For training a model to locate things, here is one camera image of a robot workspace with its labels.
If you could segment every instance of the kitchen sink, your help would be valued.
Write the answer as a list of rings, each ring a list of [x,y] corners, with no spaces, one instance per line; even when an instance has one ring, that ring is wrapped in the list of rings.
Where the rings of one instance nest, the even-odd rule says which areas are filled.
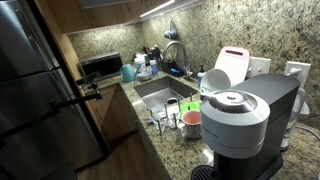
[[[182,100],[190,97],[190,93],[198,92],[169,76],[136,86],[134,89],[153,113],[163,111],[164,104],[170,98]]]

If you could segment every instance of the wall outlet cover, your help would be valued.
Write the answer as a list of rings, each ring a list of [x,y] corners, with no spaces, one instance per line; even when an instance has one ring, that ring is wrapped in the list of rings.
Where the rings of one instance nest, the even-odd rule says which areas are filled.
[[[249,68],[246,78],[252,78],[259,74],[268,74],[270,70],[271,59],[250,57]]]
[[[296,76],[296,78],[300,81],[300,88],[303,88],[311,68],[311,64],[309,63],[301,63],[301,62],[294,62],[294,61],[288,61],[286,70],[284,71],[284,74],[287,75],[292,68],[301,69],[299,74]]]

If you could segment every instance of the black coffee machine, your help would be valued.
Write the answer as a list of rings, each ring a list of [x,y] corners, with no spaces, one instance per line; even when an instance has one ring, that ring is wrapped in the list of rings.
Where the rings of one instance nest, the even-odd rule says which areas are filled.
[[[254,155],[250,157],[248,154],[240,154],[237,158],[234,158],[234,153],[237,153],[239,149],[232,149],[230,146],[222,147],[225,139],[227,140],[235,140],[234,142],[246,141],[244,138],[241,139],[241,134],[231,136],[230,135],[236,133],[235,129],[243,128],[244,126],[230,126],[230,122],[237,122],[241,124],[241,118],[234,118],[232,121],[224,121],[217,120],[217,118],[225,117],[219,115],[219,113],[212,113],[210,111],[224,111],[222,113],[226,113],[226,115],[232,112],[226,108],[226,104],[228,103],[232,106],[232,102],[236,100],[237,97],[229,97],[226,95],[226,99],[229,100],[226,104],[219,102],[219,97],[211,97],[207,101],[203,101],[201,104],[201,121],[202,121],[202,135],[205,143],[208,144],[210,148],[213,149],[214,152],[214,165],[211,166],[198,166],[192,172],[192,179],[194,180],[204,180],[204,179],[269,179],[272,177],[283,164],[282,154],[280,153],[280,146],[284,136],[284,132],[291,114],[291,110],[299,89],[299,81],[295,78],[288,77],[285,75],[276,75],[276,74],[263,74],[257,75],[251,79],[248,79],[230,89],[228,91],[231,92],[240,92],[240,94],[244,94],[242,92],[247,92],[248,94],[252,94],[263,99],[270,108],[269,118],[267,118],[265,126],[261,125],[248,126],[249,131],[242,131],[245,135],[247,132],[251,133],[251,130],[257,132],[257,128],[260,128],[263,131],[264,137],[261,137],[261,142],[257,143],[257,145],[261,146],[255,149]],[[245,98],[242,98],[241,101],[248,101],[247,104],[241,104],[243,107],[236,111],[241,111],[239,113],[239,117],[243,116],[243,114],[249,113],[253,111],[255,107],[257,107],[256,101],[251,96],[244,95]],[[205,108],[208,108],[208,105],[213,108],[208,111]],[[245,135],[246,138],[250,141],[254,139],[255,136]]]

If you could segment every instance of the refrigerator door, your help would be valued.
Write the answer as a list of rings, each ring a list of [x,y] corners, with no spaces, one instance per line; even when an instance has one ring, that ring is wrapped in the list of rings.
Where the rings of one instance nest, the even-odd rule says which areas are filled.
[[[0,1],[0,24],[0,82],[58,66],[31,13],[17,1]]]
[[[61,71],[0,84],[0,133],[40,117],[50,109],[48,103],[68,96],[60,87],[63,78],[55,74]],[[6,139],[0,149],[0,177],[4,173],[16,179],[38,179],[65,162],[71,161],[77,169],[101,158],[104,154],[78,109],[63,108],[58,115]]]

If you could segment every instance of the silver coffee machine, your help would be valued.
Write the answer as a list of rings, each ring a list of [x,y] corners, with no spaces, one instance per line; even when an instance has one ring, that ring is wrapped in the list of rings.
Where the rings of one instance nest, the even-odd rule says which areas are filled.
[[[192,179],[269,179],[283,164],[280,146],[299,81],[263,74],[201,103],[202,137],[214,165],[198,166]]]

